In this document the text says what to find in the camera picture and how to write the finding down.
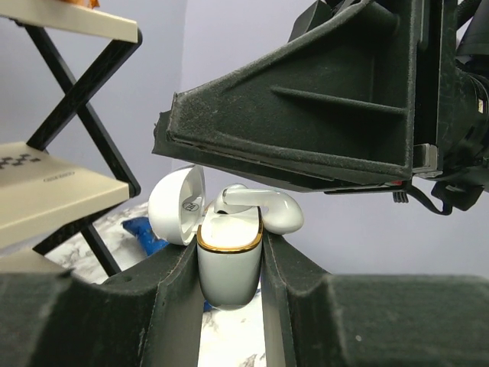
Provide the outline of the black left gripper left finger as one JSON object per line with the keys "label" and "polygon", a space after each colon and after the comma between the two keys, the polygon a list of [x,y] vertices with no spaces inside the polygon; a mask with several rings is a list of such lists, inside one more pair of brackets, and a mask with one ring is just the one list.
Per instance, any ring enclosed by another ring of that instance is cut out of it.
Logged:
{"label": "black left gripper left finger", "polygon": [[201,322],[195,245],[168,245],[103,284],[1,276],[3,366],[195,366]]}

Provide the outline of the white earbud charging case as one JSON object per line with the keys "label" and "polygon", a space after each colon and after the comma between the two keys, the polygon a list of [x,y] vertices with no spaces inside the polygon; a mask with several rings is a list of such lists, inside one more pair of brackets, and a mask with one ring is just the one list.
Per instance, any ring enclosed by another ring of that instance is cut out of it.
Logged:
{"label": "white earbud charging case", "polygon": [[241,213],[215,213],[206,199],[200,166],[187,166],[163,177],[148,200],[154,234],[173,245],[196,244],[199,283],[204,298],[219,310],[237,310],[251,302],[261,269],[263,225],[253,206]]}

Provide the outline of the white earbud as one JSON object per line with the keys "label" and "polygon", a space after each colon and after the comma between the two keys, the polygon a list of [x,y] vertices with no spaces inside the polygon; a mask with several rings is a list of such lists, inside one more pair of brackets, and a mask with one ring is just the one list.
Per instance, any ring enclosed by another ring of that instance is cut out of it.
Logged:
{"label": "white earbud", "polygon": [[264,228],[277,235],[298,231],[303,227],[303,211],[289,194],[278,190],[252,189],[236,183],[225,187],[214,200],[215,213],[236,214],[251,208],[265,208]]}

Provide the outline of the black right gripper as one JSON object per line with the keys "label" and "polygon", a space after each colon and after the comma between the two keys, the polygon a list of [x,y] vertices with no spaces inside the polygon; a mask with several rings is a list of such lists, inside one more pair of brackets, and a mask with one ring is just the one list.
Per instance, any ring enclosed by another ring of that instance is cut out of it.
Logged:
{"label": "black right gripper", "polygon": [[466,211],[488,190],[488,3],[423,1],[413,176],[431,180],[435,214]]}

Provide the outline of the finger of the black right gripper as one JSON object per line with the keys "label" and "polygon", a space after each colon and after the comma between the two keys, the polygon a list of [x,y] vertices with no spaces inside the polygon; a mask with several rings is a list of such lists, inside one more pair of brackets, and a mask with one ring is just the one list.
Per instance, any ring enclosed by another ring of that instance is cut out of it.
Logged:
{"label": "finger of the black right gripper", "polygon": [[409,180],[414,82],[414,2],[349,2],[271,53],[177,93],[153,152],[297,190]]}

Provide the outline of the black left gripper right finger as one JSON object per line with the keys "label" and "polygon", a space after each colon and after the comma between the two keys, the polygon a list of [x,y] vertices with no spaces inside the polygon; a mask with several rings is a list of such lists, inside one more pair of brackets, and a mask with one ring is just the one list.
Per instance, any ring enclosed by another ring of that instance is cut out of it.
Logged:
{"label": "black left gripper right finger", "polygon": [[330,274],[263,237],[269,366],[486,366],[488,282],[475,276]]}

